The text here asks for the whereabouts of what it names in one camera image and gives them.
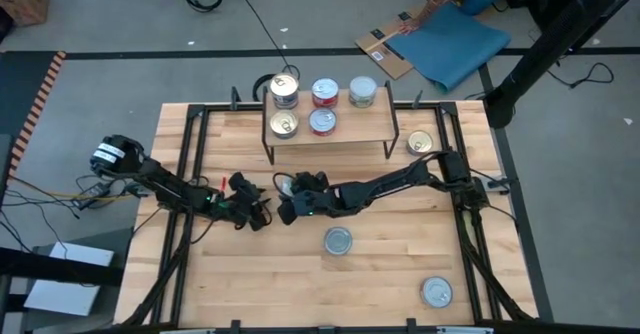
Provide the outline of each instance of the gray floor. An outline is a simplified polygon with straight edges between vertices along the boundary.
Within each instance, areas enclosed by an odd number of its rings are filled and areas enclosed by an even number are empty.
[[[353,47],[357,37],[420,2],[251,1],[278,44],[288,48]],[[639,9],[640,0],[623,8],[596,34],[599,45],[640,46]],[[494,13],[487,23],[509,31],[512,47],[530,46],[535,26],[526,11]],[[271,44],[243,0],[225,0],[206,15],[183,0],[52,0],[46,24],[18,29],[0,46],[68,52],[261,48]],[[489,63],[494,84],[518,59]],[[568,90],[547,75],[519,102],[507,132],[556,320],[640,327],[640,284],[634,280],[640,269],[640,199],[633,192],[640,174],[640,57],[571,57],[553,71],[575,80],[598,61],[614,70],[613,84]],[[301,69],[303,86],[319,76],[343,86],[359,74],[388,80],[366,56],[290,62]],[[74,178],[88,173],[88,158],[104,135],[125,134],[149,148],[162,103],[227,101],[231,86],[249,99],[253,81],[281,67],[278,58],[66,61],[18,176],[49,190],[75,192]],[[393,87],[397,99],[412,99],[420,90],[425,99],[462,99],[482,91],[477,74],[446,97],[416,72]],[[635,122],[627,125],[624,118]],[[135,201],[121,202],[83,211],[76,220],[64,208],[48,206],[46,215],[63,240],[72,240],[131,227],[135,209]],[[5,211],[29,245],[55,240],[37,208]],[[16,247],[4,234],[0,245]],[[15,325],[3,333],[14,330]]]

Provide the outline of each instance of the butcher block tabletop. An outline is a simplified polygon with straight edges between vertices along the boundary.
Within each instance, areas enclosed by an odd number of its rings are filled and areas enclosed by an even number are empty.
[[[482,102],[456,105],[470,167],[501,174]],[[151,156],[174,173],[188,106],[163,105],[151,150]],[[180,327],[229,327],[234,319],[243,327],[404,326],[407,318],[416,318],[418,325],[472,324],[449,194],[414,187],[379,199],[355,216],[301,217],[290,226],[277,215],[275,172],[324,171],[331,184],[368,181],[416,159],[405,148],[415,130],[430,133],[432,150],[441,149],[432,111],[397,110],[397,118],[400,137],[389,160],[382,143],[361,142],[281,147],[272,166],[261,142],[260,111],[211,113],[202,175],[211,187],[220,188],[223,178],[242,172],[266,189],[263,197],[272,198],[268,206],[274,217],[258,232],[248,225],[235,230],[231,223],[216,222],[203,240],[191,246]],[[186,173],[193,168],[199,120],[193,126]],[[446,124],[453,142],[450,121]],[[439,175],[437,162],[429,163],[429,169]],[[226,194],[232,194],[228,186]],[[489,193],[489,199],[493,206],[511,211],[508,196]],[[142,200],[136,226],[155,210],[155,199]],[[495,276],[525,312],[536,316],[514,221],[491,208],[481,215]],[[159,212],[132,239],[116,322],[133,313],[157,278],[167,217],[166,211]],[[182,221],[181,216],[176,242]],[[196,218],[192,237],[199,237],[208,224],[207,219]],[[347,255],[334,256],[324,248],[324,235],[335,226],[347,228],[353,236]],[[473,231],[468,231],[473,239]],[[446,308],[432,308],[421,299],[421,284],[433,276],[445,278],[453,287],[452,303]],[[489,318],[484,282],[476,276],[483,315]],[[173,288],[172,281],[165,292],[162,321],[169,319]]]

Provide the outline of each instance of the yellow cable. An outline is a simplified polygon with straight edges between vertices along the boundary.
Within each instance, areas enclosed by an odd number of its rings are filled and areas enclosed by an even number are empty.
[[[24,181],[24,180],[22,180],[20,178],[16,178],[14,176],[9,176],[9,178],[11,178],[11,179],[17,181],[18,183],[20,183],[20,184],[22,184],[22,185],[24,185],[26,187],[29,187],[29,188],[31,188],[31,189],[33,189],[35,191],[39,191],[41,193],[50,195],[52,197],[71,198],[71,199],[91,199],[91,198],[93,198],[92,196],[89,196],[89,195],[78,195],[78,194],[66,194],[66,193],[49,192],[49,191],[46,191],[46,190],[42,190],[42,189],[38,188],[37,186],[35,186],[35,185],[33,185],[33,184],[31,184],[31,183],[29,183],[27,181]],[[100,200],[100,201],[118,201],[118,200],[129,199],[131,197],[132,197],[131,194],[127,194],[127,195],[123,195],[123,196],[120,196],[120,197],[93,198],[93,199]]]

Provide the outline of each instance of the silver can lid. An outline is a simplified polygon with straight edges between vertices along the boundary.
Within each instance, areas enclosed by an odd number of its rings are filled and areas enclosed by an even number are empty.
[[[349,89],[359,97],[370,97],[375,95],[376,90],[378,90],[378,84],[369,77],[359,76],[353,78],[351,84],[349,84]]]
[[[279,110],[271,117],[271,130],[278,134],[289,134],[298,127],[298,118],[291,110]]]
[[[336,126],[336,114],[331,109],[316,109],[309,115],[309,125],[315,131],[327,132]]]
[[[451,304],[453,289],[442,277],[431,277],[422,284],[422,299],[434,308],[445,308]]]
[[[320,99],[330,99],[338,95],[338,83],[330,78],[316,80],[311,86],[311,91]]]
[[[324,236],[324,247],[330,254],[345,255],[351,249],[353,238],[346,228],[334,227]]]
[[[416,153],[426,153],[433,147],[433,139],[426,131],[416,130],[409,135],[408,145]]]
[[[280,73],[273,76],[269,89],[274,95],[287,96],[298,90],[298,80],[291,74]]]

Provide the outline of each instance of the can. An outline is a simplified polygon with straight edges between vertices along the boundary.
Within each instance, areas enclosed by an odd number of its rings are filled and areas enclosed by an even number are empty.
[[[288,73],[276,74],[271,78],[269,89],[278,109],[293,109],[298,105],[298,80]]]
[[[336,129],[336,123],[336,114],[331,109],[316,109],[309,115],[309,126],[316,135],[330,135]]]
[[[280,139],[289,139],[298,132],[298,117],[291,110],[279,110],[271,117],[271,131]]]
[[[333,227],[324,236],[324,248],[329,254],[345,255],[353,245],[353,237],[343,227]]]
[[[373,104],[377,91],[375,80],[366,76],[353,78],[349,84],[349,101],[357,108],[368,108]]]
[[[334,108],[338,104],[338,83],[330,78],[316,80],[311,86],[316,108]]]
[[[423,130],[416,130],[409,135],[407,151],[411,155],[422,156],[433,147],[431,135]]]
[[[421,296],[434,308],[446,308],[453,300],[453,289],[445,278],[431,277],[422,283]]]

